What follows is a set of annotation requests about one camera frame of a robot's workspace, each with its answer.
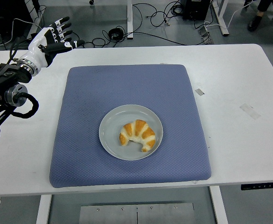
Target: robot finger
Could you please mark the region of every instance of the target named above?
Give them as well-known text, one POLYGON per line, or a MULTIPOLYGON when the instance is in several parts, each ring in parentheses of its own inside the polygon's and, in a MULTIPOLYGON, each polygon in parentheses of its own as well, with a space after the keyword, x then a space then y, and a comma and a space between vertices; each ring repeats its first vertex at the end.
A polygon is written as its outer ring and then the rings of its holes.
POLYGON ((50 24, 49 26, 56 29, 57 27, 61 26, 62 23, 68 21, 69 19, 70 19, 70 17, 66 16, 64 18, 61 18, 61 19, 55 21, 54 23, 50 24))
POLYGON ((71 41, 71 40, 72 40, 72 38, 71 38, 71 37, 69 37, 69 38, 66 38, 66 39, 61 40, 61 42, 65 43, 65 42, 67 42, 67 41, 71 41))
POLYGON ((59 34, 58 37, 60 38, 60 40, 63 40, 63 39, 65 39, 66 36, 70 35, 71 33, 73 33, 73 31, 68 30, 68 31, 66 31, 64 33, 59 34))
POLYGON ((59 34, 61 34, 63 30, 65 30, 66 28, 68 28, 70 26, 71 26, 71 23, 69 22, 69 23, 66 23, 64 25, 57 27, 56 30, 58 31, 59 34))

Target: person's leg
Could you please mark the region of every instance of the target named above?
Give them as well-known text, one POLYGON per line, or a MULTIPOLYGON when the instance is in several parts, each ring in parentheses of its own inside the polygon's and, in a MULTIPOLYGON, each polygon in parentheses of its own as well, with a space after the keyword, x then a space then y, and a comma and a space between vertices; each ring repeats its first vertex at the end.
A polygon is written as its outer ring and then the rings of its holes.
POLYGON ((249 22, 247 29, 249 31, 255 31, 258 26, 259 23, 261 22, 264 12, 267 11, 267 9, 269 8, 270 4, 271 4, 272 0, 261 0, 259 5, 258 5, 258 11, 255 15, 255 17, 253 18, 252 21, 249 22))

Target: white plate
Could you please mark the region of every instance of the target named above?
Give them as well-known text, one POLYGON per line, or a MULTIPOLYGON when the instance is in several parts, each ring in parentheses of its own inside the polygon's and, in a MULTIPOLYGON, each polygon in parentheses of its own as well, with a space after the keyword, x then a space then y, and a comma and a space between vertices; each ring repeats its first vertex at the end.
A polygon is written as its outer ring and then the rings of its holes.
POLYGON ((102 119, 99 127, 99 138, 104 149, 114 157, 121 160, 140 160, 151 155, 161 143, 163 136, 162 124, 157 115, 146 107, 139 105, 123 105, 108 112, 102 119), (137 119, 144 120, 155 132, 155 144, 153 148, 143 153, 142 144, 132 141, 122 146, 119 141, 119 134, 122 127, 137 119))

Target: black shoe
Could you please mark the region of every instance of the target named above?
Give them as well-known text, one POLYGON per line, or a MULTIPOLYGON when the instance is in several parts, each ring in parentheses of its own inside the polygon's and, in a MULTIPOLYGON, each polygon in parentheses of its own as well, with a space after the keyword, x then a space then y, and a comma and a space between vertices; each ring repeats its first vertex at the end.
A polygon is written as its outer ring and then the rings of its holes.
POLYGON ((245 6, 244 8, 248 8, 249 7, 248 4, 251 3, 251 1, 252 0, 245 0, 244 5, 243 5, 243 6, 245 6))
POLYGON ((259 23, 262 20, 262 16, 256 15, 252 21, 249 22, 247 29, 249 31, 255 31, 258 28, 259 23))

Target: croissant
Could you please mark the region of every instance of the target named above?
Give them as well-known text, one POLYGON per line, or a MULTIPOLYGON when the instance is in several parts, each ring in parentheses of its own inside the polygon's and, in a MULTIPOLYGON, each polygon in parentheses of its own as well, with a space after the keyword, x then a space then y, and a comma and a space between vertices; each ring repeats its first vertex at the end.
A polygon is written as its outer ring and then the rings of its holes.
POLYGON ((126 146, 130 140, 141 143, 143 145, 141 151, 147 152, 155 144, 155 133, 144 120, 135 120, 125 124, 119 134, 121 145, 126 146))

